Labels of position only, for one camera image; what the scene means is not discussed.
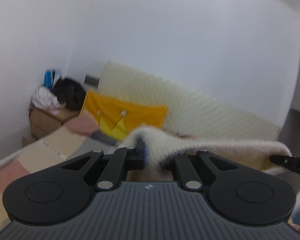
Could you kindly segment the cream striped knit sweater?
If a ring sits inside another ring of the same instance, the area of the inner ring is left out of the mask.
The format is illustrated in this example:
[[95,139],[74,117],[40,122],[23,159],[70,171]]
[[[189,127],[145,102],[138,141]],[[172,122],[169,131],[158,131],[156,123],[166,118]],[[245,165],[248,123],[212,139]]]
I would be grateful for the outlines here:
[[164,165],[177,154],[194,155],[197,150],[207,150],[225,159],[271,175],[283,172],[283,168],[271,163],[270,156],[290,157],[292,155],[286,145],[277,141],[180,138],[151,126],[141,126],[135,129],[118,147],[136,146],[140,139],[146,146],[145,169],[143,171],[134,169],[128,172],[127,179],[130,181],[172,181],[172,174],[164,171]]

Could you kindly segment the black clothing pile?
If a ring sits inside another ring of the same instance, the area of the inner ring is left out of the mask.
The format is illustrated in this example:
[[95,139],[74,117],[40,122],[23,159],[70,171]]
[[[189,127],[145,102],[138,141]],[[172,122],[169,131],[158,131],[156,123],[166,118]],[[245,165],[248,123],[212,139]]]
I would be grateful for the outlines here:
[[71,111],[80,111],[86,96],[86,90],[81,84],[69,78],[58,79],[51,93],[61,105]]

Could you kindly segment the white crumpled clothing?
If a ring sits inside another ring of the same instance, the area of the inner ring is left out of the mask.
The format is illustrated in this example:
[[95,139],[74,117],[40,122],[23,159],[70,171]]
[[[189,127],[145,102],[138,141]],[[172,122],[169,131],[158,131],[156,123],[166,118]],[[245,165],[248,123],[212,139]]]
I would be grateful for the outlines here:
[[40,86],[32,94],[31,103],[34,107],[38,109],[60,109],[64,108],[65,104],[60,103],[55,96],[48,88],[45,86]]

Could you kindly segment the yellow crown cushion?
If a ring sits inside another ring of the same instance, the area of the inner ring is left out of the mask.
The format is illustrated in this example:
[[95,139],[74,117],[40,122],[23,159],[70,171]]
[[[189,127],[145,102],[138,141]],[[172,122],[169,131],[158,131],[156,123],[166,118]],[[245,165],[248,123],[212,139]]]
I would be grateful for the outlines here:
[[123,141],[140,126],[162,128],[168,107],[166,105],[140,105],[87,91],[81,113],[88,116],[101,130],[113,139]]

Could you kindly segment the patchwork colour block duvet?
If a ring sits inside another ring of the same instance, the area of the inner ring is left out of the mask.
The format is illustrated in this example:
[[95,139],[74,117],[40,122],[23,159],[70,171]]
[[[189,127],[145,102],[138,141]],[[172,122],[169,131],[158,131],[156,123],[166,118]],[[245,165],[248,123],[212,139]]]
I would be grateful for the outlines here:
[[10,221],[2,203],[2,195],[11,182],[92,150],[111,154],[118,144],[119,140],[103,134],[99,126],[83,114],[0,160],[0,230]]

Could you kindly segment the cream quilted headboard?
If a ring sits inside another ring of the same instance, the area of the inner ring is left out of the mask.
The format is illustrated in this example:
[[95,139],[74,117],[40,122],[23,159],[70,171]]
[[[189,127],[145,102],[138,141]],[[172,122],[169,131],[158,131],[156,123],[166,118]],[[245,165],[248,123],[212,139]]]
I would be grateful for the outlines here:
[[165,78],[108,61],[97,92],[141,105],[166,105],[164,128],[206,139],[277,140],[281,128],[253,113]]

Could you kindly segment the blue plastic bag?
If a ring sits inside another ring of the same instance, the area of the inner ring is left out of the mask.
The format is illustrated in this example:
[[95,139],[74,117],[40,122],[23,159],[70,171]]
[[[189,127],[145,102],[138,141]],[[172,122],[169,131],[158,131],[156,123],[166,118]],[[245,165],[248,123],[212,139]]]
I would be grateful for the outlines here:
[[44,75],[43,86],[45,86],[48,89],[51,89],[61,77],[61,69],[48,69],[46,70]]

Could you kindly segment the grey wall switch plate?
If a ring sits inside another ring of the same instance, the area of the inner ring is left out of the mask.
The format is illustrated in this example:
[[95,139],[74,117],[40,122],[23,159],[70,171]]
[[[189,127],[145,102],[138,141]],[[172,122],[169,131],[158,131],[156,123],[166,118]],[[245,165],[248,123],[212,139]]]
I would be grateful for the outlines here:
[[99,84],[100,78],[99,77],[94,77],[91,75],[86,75],[84,78],[84,84],[97,87]]

